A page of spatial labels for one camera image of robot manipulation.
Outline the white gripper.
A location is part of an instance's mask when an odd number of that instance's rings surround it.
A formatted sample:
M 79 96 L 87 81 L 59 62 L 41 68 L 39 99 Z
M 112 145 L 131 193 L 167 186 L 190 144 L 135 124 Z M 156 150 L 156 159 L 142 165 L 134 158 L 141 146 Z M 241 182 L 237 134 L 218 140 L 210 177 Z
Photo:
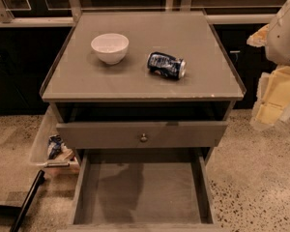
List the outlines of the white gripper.
M 267 58 L 278 64 L 271 73 L 263 72 L 258 81 L 250 124 L 257 131 L 273 127 L 290 118 L 290 0 L 281 7 L 270 24 L 248 37 L 250 46 L 265 46 Z

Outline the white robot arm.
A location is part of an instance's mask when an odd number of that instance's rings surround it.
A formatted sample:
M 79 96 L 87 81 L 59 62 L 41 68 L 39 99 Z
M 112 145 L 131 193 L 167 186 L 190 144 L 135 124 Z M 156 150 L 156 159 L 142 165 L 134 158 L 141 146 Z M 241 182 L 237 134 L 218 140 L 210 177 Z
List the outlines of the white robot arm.
M 269 24 L 250 35 L 246 43 L 264 46 L 267 59 L 276 64 L 274 71 L 261 74 L 251 113 L 250 124 L 264 131 L 290 118 L 290 0 Z

